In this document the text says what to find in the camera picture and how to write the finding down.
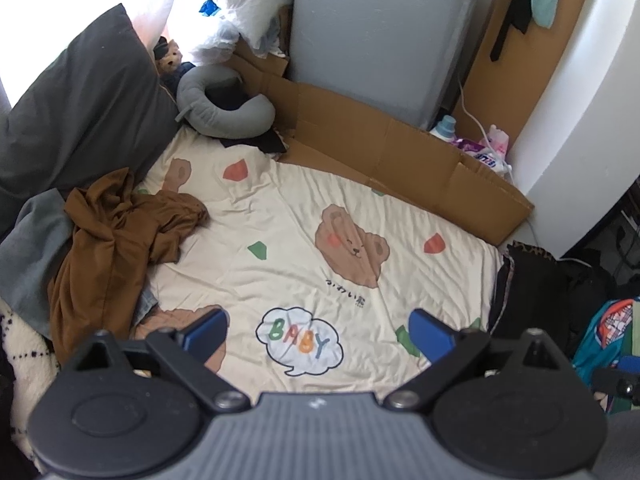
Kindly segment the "brown t-shirt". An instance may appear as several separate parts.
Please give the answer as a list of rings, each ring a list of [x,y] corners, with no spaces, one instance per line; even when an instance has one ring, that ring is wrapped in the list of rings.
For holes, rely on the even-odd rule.
[[[189,194],[137,193],[127,168],[74,188],[64,211],[73,222],[72,244],[48,286],[60,363],[97,330],[126,339],[148,267],[178,261],[182,241],[208,219]]]

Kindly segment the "black patterned clothes pile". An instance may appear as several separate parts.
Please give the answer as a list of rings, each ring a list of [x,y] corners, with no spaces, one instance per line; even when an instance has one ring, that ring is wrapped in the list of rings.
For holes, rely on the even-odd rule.
[[[557,259],[544,248],[513,242],[503,253],[487,331],[518,339],[528,328],[540,328],[571,359],[615,289],[597,259]]]

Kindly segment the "blue denim garment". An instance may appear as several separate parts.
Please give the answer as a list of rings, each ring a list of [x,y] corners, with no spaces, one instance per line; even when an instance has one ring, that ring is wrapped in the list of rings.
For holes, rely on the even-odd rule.
[[[144,318],[151,312],[153,308],[157,306],[157,299],[152,293],[149,286],[145,286],[134,308],[134,315],[132,316],[131,326],[139,325]]]

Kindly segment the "white fluffy dotted blanket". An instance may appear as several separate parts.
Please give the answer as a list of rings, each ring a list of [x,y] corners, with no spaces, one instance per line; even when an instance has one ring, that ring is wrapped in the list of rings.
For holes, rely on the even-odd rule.
[[[39,468],[40,463],[29,441],[27,423],[60,367],[43,336],[17,316],[4,301],[1,301],[1,335],[3,350],[15,375],[10,411],[11,438]]]

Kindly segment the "cream bear print blanket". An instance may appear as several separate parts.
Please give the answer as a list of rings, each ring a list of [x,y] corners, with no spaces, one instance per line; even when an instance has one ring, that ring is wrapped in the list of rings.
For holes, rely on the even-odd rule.
[[[221,307],[209,367],[264,392],[386,396],[428,367],[409,318],[486,324],[500,252],[430,212],[327,172],[181,129],[141,182],[190,194],[209,218],[153,266],[153,324]]]

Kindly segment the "colourful teal bag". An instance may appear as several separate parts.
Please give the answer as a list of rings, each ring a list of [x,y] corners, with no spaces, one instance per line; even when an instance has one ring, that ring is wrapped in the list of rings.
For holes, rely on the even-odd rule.
[[[592,378],[601,368],[639,375],[639,298],[607,302],[592,318],[572,364],[608,414],[638,410],[631,400],[597,391]]]

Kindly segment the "grey-blue garment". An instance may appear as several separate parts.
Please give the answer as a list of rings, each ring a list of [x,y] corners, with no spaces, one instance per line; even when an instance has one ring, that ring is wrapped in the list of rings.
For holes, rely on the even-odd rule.
[[[27,325],[50,338],[48,284],[58,272],[73,222],[57,190],[28,200],[1,243],[1,299]]]

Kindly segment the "brown cardboard sheet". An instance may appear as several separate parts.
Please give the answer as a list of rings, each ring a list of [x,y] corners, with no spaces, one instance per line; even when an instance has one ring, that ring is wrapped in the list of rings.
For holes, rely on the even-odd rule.
[[[233,55],[250,96],[276,109],[286,164],[336,174],[437,214],[498,246],[532,213],[533,204],[486,165],[374,107],[284,78],[285,62]]]

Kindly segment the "pink white packaging bag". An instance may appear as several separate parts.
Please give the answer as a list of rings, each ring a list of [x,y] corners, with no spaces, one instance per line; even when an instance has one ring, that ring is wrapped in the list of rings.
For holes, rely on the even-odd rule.
[[[512,172],[512,167],[506,162],[509,144],[509,135],[495,125],[489,127],[486,139],[482,139],[480,142],[468,139],[454,141],[456,148],[495,171],[501,177],[506,177]]]

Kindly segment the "blue cap detergent bottle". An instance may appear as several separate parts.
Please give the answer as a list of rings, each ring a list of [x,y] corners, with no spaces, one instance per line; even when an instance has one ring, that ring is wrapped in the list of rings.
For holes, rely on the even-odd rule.
[[[438,122],[431,128],[430,133],[432,136],[436,136],[437,139],[442,140],[448,144],[455,144],[457,142],[456,136],[456,118],[450,115],[444,115]]]

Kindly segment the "black cloth under pillow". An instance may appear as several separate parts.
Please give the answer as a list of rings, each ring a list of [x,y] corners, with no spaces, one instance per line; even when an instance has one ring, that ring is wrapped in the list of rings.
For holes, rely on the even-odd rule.
[[[224,148],[231,148],[235,145],[247,145],[252,148],[258,148],[259,151],[268,155],[282,155],[288,150],[277,131],[273,128],[270,128],[259,136],[254,136],[254,138],[220,139],[219,142]]]

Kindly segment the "grey neck pillow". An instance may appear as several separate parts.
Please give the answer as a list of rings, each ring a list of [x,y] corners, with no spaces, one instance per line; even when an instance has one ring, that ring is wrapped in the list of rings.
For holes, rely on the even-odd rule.
[[[196,66],[178,83],[175,122],[187,122],[211,138],[243,140],[267,132],[276,109],[261,93],[239,104],[242,77],[223,65]]]

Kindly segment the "dark grey pillow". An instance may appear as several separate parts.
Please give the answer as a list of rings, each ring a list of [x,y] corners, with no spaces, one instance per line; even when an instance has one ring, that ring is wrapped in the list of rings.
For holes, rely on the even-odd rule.
[[[1,231],[32,196],[128,168],[141,181],[177,133],[177,107],[123,6],[96,18],[1,119]]]

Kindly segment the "teddy bear toy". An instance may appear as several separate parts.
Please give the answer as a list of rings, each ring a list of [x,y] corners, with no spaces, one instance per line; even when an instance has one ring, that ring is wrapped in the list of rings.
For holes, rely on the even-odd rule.
[[[167,40],[160,36],[153,49],[155,66],[160,75],[160,82],[173,95],[177,95],[180,79],[195,65],[183,62],[182,54],[175,40]]]

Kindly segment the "white pillow in plastic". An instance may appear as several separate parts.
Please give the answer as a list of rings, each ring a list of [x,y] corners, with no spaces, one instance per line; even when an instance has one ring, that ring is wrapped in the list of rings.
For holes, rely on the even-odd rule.
[[[165,32],[182,52],[201,61],[243,40],[265,58],[280,47],[279,12],[293,0],[174,0]]]

